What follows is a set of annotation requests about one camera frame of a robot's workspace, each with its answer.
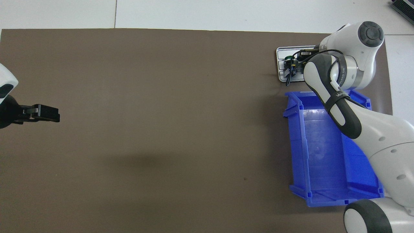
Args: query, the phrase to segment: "brown surface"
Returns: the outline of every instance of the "brown surface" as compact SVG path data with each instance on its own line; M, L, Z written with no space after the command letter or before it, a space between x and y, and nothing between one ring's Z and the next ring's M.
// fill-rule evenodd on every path
M345 232L293 195L279 46L325 34L3 30L20 104L60 123L1 130L1 232ZM363 93L392 113L384 46Z

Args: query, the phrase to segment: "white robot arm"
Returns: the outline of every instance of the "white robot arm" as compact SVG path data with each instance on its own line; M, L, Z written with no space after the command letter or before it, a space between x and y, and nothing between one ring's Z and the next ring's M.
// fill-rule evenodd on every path
M319 53L303 71L306 84L341 132L365 153L390 196L349 204L344 213L348 233L414 231L414 127L365 109L343 91L371 82L383 40L382 29L374 22L345 25L322 40Z
M0 63L0 104L18 83L12 72Z

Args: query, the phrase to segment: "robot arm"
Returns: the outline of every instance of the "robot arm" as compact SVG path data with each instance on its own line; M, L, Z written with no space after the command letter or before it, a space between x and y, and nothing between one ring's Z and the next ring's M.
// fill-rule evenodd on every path
M42 104L19 105L9 93L19 82L15 76L0 64L0 129L10 124L36 121L60 121L59 110Z
M341 132L365 153L392 198L349 204L344 213L348 233L364 228L365 232L394 233L414 229L414 127L403 119L365 109L343 91L371 82L375 54L383 39L376 23L345 25L319 45L320 52L334 49L343 54L318 53L303 71L306 84Z
M15 76L0 63L0 104L18 83Z

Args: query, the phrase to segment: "white tray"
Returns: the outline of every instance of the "white tray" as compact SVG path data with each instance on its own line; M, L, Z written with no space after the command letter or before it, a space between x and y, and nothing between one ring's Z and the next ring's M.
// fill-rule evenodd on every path
M279 80L282 83L286 82L286 75L289 73L287 70L283 71L283 62L284 58L287 56L291 56L295 52L301 50L301 49L313 49L315 48L314 45L307 45L307 46L291 46L291 47L279 47L276 49L276 59L277 59L277 70L279 75ZM296 73L296 75L290 79L291 82L300 82L304 81L303 74Z

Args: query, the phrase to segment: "robot end effector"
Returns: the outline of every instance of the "robot end effector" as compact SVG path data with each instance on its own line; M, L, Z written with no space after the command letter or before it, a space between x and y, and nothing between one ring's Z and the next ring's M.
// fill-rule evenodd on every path
M19 105L9 93L19 82L14 75L0 64L0 129L10 124L36 121L60 121L59 110L42 104Z
M374 22L344 25L313 49L301 49L294 55L285 57L284 71L288 70L286 86L297 73L304 73L310 59L322 53L319 56L332 56L332 81L338 83L343 90L363 89L375 75L375 55L383 41L383 30Z

